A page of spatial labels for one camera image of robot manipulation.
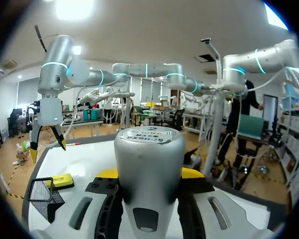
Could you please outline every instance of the black mesh basket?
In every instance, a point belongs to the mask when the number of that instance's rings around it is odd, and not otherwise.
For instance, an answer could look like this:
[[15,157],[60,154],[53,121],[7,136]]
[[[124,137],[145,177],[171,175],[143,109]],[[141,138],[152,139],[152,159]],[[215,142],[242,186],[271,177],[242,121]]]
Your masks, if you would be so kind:
[[55,211],[64,204],[53,184],[53,178],[32,179],[27,200],[50,223],[54,221]]

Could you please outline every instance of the yellow-black caution tape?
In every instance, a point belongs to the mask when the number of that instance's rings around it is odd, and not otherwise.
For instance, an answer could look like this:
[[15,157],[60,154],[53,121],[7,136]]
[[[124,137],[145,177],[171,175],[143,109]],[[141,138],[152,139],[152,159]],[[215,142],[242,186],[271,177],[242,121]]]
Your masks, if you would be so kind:
[[[9,186],[9,184],[11,183],[11,180],[12,180],[12,178],[13,178],[13,176],[14,176],[14,173],[16,172],[16,170],[17,170],[18,167],[20,167],[20,164],[17,165],[17,166],[14,168],[14,170],[13,170],[13,172],[12,172],[12,174],[11,174],[11,177],[10,177],[10,179],[9,179],[9,181],[8,181],[8,186]],[[6,192],[6,194],[7,194],[7,195],[10,195],[10,196],[12,196],[12,197],[15,197],[15,198],[24,199],[23,196],[19,196],[19,195],[16,195],[16,194],[12,194],[12,193],[8,193],[8,192]]]
[[13,172],[12,172],[12,174],[11,174],[11,177],[10,177],[10,179],[9,179],[9,181],[8,181],[8,186],[9,186],[11,180],[12,180],[12,177],[14,176],[14,173],[16,172],[16,169],[17,169],[19,166],[20,166],[20,164],[17,165],[17,166],[14,168],[14,170],[13,170]]
[[20,199],[24,199],[23,196],[19,196],[19,195],[16,195],[16,194],[12,194],[12,193],[6,193],[7,195],[10,195],[12,197],[15,197],[15,198],[20,198]]
[[[219,170],[223,170],[225,168],[225,165],[220,164],[217,167],[218,167]],[[261,176],[261,175],[253,174],[252,172],[250,172],[249,174],[256,177],[256,178],[264,179],[264,180],[271,181],[271,182],[274,182],[274,183],[286,184],[286,182],[284,182],[284,181],[280,181],[280,180],[264,177],[264,176]]]
[[250,175],[253,175],[256,178],[264,179],[264,180],[267,180],[267,181],[272,181],[274,183],[286,184],[286,182],[276,180],[276,179],[272,179],[272,178],[268,178],[268,177],[264,177],[264,176],[261,176],[261,175],[256,175],[256,174],[253,174],[253,173],[250,173]]

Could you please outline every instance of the ceiling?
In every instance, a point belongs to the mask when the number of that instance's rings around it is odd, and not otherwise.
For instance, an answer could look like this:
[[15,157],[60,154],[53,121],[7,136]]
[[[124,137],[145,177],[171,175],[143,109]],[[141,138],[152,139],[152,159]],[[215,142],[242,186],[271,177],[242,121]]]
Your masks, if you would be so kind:
[[[17,82],[18,74],[22,73],[22,80],[38,74],[44,51],[36,24],[47,49],[57,35],[66,34],[82,46],[81,57],[92,64],[180,63],[187,76],[200,81],[215,78],[202,72],[215,68],[215,63],[194,59],[211,53],[200,39],[211,38],[223,57],[293,37],[268,24],[265,7],[258,0],[95,0],[93,14],[80,21],[59,20],[55,1],[38,0],[1,56],[0,63],[7,59],[19,63],[13,72],[6,72],[6,78]],[[36,70],[28,74],[33,67]],[[264,81],[270,74],[248,77]]]

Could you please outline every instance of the label sticker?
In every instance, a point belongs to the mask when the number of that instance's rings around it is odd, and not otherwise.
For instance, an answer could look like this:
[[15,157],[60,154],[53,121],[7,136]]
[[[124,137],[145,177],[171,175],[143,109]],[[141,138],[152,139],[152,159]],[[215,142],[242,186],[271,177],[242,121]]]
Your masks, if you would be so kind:
[[166,143],[172,140],[172,134],[171,131],[130,129],[121,138],[137,142]]

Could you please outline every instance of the air vent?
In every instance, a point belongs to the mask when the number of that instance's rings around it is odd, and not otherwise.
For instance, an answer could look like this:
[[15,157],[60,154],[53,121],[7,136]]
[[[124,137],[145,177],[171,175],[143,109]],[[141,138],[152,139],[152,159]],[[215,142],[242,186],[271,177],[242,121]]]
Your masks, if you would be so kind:
[[205,72],[207,75],[217,75],[217,71],[214,69],[205,69],[203,72]]
[[214,58],[209,55],[200,55],[200,56],[194,56],[194,58],[199,62],[199,63],[205,63],[205,62],[215,62]]
[[18,66],[18,63],[15,60],[7,60],[2,64],[2,68],[6,70],[13,70]]
[[200,55],[199,57],[205,59],[206,62],[214,62],[215,61],[214,58],[209,54]]

